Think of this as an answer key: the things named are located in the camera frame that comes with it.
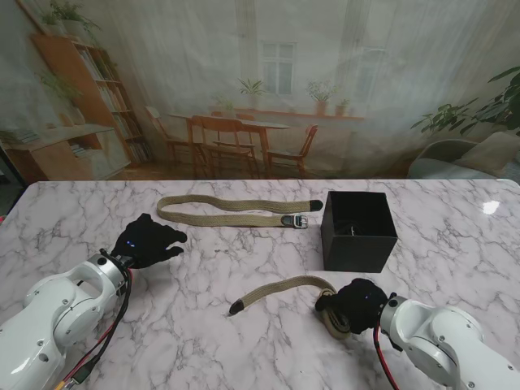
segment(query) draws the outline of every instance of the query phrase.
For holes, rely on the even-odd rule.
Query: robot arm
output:
[[[83,340],[115,302],[125,286],[127,268],[150,267],[181,254],[180,247],[169,246],[186,240],[183,232],[142,214],[128,224],[110,255],[96,254],[69,272],[32,286],[24,309],[0,325],[0,390],[51,389],[58,382],[68,349]],[[78,280],[88,282],[93,291],[80,288]]]
[[[479,323],[463,310],[394,297],[380,325],[395,348],[438,384],[457,390],[520,388],[520,374],[484,344]]]
[[[77,280],[88,282],[99,295],[78,287]],[[1,326],[0,388],[32,390],[55,384],[67,349],[98,325],[123,285],[117,266],[99,254],[35,284],[25,297],[25,309]]]

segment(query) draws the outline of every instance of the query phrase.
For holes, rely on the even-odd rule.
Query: wooden chair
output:
[[[244,131],[242,122],[240,120],[210,116],[193,116],[192,124],[193,126],[199,126],[202,129],[201,147],[207,152],[207,161],[209,162],[210,173],[213,178],[215,178],[215,165],[213,163],[215,155],[219,157],[219,168],[221,168],[220,164],[222,163],[220,156],[224,155],[234,158],[234,161],[236,161],[238,158],[238,160],[242,162],[242,171],[245,173],[245,164],[247,164],[249,175],[251,176],[251,179],[254,178],[251,164],[254,162],[254,157],[251,154],[251,149],[241,147],[241,143],[238,140],[238,133]],[[220,134],[221,132],[231,133],[233,135],[234,142],[228,142],[225,144],[221,143],[220,145],[209,145],[206,139],[207,131],[217,132],[217,134]]]
[[[159,133],[161,138],[164,140],[164,142],[167,145],[168,153],[171,153],[171,156],[173,157],[173,166],[177,166],[177,153],[176,153],[176,146],[183,147],[183,148],[189,148],[189,143],[187,141],[177,141],[172,140],[164,126],[161,122],[161,115],[159,114],[159,111],[155,107],[152,106],[146,106],[146,114],[148,115],[149,120],[152,122],[153,126],[155,127],[155,130]],[[206,170],[204,169],[204,166],[206,165],[206,156],[204,155],[204,151],[202,150],[202,143],[200,142],[193,142],[193,146],[195,149],[195,162],[201,163],[202,170],[204,171],[204,174],[206,174]]]
[[[222,116],[222,112],[221,111],[213,111],[211,112],[211,116],[216,116],[216,117],[221,117]],[[243,119],[243,120],[254,120],[254,116],[252,115],[247,115],[247,114],[236,114],[235,115],[238,119]],[[253,164],[254,164],[254,169],[255,171],[258,173],[258,178],[260,179],[260,170],[258,169],[258,163],[257,163],[257,158],[256,156],[254,155],[254,143],[253,143],[253,136],[251,135],[250,132],[247,132],[249,134],[249,144],[245,144],[245,143],[240,143],[240,147],[241,148],[246,148],[246,149],[249,149],[251,150],[251,155],[253,156]],[[220,132],[217,132],[217,141],[213,141],[216,145],[218,146],[234,146],[235,144],[233,143],[229,143],[229,142],[222,142],[220,140]]]
[[[282,150],[271,150],[269,149],[267,151],[267,161],[269,162],[269,168],[272,171],[272,165],[273,165],[273,158],[282,158],[286,160],[293,160],[296,162],[296,165],[298,167],[298,171],[300,172],[300,176],[302,179],[306,178],[306,168],[303,163],[303,159],[307,156],[310,149],[310,144],[312,144],[312,140],[314,139],[314,136],[316,135],[316,132],[318,131],[318,125],[311,124],[309,127],[305,130],[305,133],[307,134],[307,138],[305,139],[305,142],[303,146],[301,147],[300,153],[290,153],[285,152]]]

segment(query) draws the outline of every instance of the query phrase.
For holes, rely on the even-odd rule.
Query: windowsill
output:
[[[364,120],[365,119],[361,116],[302,114],[299,112],[254,110],[252,108],[236,108],[235,111],[250,112],[252,114],[258,113],[258,114],[266,114],[266,115],[298,116],[298,117],[303,117],[303,118],[348,119],[348,120]]]

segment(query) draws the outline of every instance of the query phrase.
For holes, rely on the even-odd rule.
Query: fabric belt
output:
[[[207,203],[225,211],[265,210],[276,214],[292,214],[306,211],[318,211],[323,207],[321,201],[227,201],[210,197],[208,195],[181,195],[177,197],[164,197],[157,203],[159,217],[172,222],[186,223],[193,226],[233,226],[256,228],[307,228],[307,217],[304,215],[282,215],[266,217],[252,214],[218,214],[218,215],[193,215],[176,213],[163,210],[169,205],[182,203]]]
[[[319,278],[318,276],[296,276],[291,279],[282,280],[281,282],[266,284],[262,287],[253,290],[247,295],[244,295],[238,301],[235,301],[229,309],[229,315],[235,315],[240,313],[247,306],[252,305],[254,302],[262,299],[273,293],[281,293],[282,291],[289,290],[299,286],[315,286],[321,288],[322,292],[319,294],[318,299],[322,295],[334,295],[336,289],[332,284],[328,283],[325,279]],[[338,315],[331,308],[325,308],[320,312],[322,315],[323,323],[327,328],[328,332],[332,337],[338,340],[343,340],[350,336],[349,321],[345,317]]]

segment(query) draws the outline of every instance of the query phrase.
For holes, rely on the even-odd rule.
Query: wooden table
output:
[[[193,115],[172,112],[172,113],[168,114],[168,116],[186,120],[186,127],[188,129],[188,143],[190,144],[190,150],[191,150],[191,154],[192,154],[193,174],[194,174],[194,178],[196,179],[197,178],[197,164],[195,161],[195,149],[193,147],[193,127],[192,127],[192,123],[191,123],[191,118],[193,117]],[[248,132],[257,133],[260,136],[260,147],[262,148],[263,166],[265,167],[265,170],[266,170],[265,177],[266,177],[266,179],[270,179],[271,178],[271,169],[269,168],[269,162],[267,159],[267,151],[269,150],[269,140],[267,139],[267,129],[268,128],[284,129],[284,128],[290,128],[290,126],[288,126],[286,124],[280,124],[280,123],[259,122],[256,120],[245,120],[245,119],[238,119],[238,118],[236,118],[236,120],[240,120]]]

